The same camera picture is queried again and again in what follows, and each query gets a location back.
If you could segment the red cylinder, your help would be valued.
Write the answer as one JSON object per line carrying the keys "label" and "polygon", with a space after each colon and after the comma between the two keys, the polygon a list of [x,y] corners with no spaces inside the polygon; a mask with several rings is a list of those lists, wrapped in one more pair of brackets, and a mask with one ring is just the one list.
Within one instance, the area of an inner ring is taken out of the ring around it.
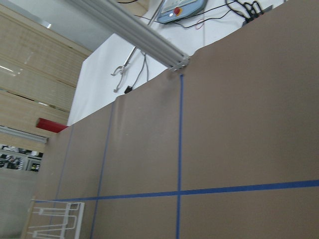
{"label": "red cylinder", "polygon": [[46,131],[59,133],[63,131],[64,129],[68,128],[67,125],[63,125],[48,119],[39,118],[36,122],[36,127],[39,129],[43,129]]}

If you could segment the aluminium frame post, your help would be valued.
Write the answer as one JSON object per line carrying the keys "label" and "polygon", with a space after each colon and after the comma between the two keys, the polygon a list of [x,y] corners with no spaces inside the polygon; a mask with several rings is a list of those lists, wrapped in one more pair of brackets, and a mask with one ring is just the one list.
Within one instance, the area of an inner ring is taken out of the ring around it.
{"label": "aluminium frame post", "polygon": [[189,64],[189,56],[114,0],[69,0],[85,15],[109,28],[172,71]]}

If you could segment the metal clamp tool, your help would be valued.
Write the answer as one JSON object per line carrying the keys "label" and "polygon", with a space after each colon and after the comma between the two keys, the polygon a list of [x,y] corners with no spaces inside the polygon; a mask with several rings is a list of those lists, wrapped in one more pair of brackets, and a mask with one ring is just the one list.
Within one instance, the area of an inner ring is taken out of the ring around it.
{"label": "metal clamp tool", "polygon": [[118,66],[114,72],[111,74],[112,76],[116,76],[117,74],[121,75],[121,78],[117,84],[117,86],[115,87],[115,89],[113,90],[114,93],[117,93],[120,89],[120,86],[123,82],[123,78],[124,78],[124,73],[125,73],[125,69],[127,67],[127,65],[129,64],[133,54],[135,53],[137,47],[135,46],[129,53],[129,55],[127,56],[126,60],[124,61],[124,63],[121,66]]}

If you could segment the teach pendant with red button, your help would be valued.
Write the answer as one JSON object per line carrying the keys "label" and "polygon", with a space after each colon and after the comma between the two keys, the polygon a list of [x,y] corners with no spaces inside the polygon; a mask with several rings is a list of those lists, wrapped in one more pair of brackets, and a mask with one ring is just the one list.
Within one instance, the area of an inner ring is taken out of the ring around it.
{"label": "teach pendant with red button", "polygon": [[168,24],[190,16],[194,16],[207,5],[207,0],[165,0],[157,21]]}

